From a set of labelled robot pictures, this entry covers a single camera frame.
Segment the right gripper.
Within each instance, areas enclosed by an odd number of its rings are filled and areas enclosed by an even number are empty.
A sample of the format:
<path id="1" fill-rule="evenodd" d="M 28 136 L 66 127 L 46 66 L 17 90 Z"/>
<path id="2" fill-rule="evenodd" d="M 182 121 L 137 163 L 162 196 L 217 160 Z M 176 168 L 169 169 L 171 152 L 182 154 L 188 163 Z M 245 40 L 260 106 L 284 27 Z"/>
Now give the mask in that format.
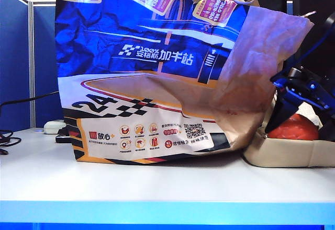
<path id="1" fill-rule="evenodd" d="M 319 139 L 334 141 L 334 77 L 320 77 L 300 66 L 282 70 L 270 78 L 277 100 L 265 128 L 269 133 L 290 118 L 306 102 L 317 108 L 322 127 Z"/>

